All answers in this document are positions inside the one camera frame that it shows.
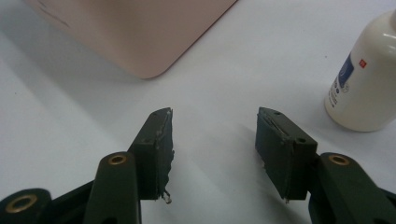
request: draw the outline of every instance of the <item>white table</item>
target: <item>white table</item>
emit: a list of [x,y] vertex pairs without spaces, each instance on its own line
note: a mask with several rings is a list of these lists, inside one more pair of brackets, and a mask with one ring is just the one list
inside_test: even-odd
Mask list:
[[167,189],[143,223],[310,223],[261,168],[259,106],[279,110],[396,192],[396,122],[374,133],[335,124],[324,97],[363,27],[394,0],[237,2],[165,74],[125,73],[39,18],[0,3],[0,199],[42,188],[59,197],[91,181],[99,160],[131,145],[149,113],[174,109]]

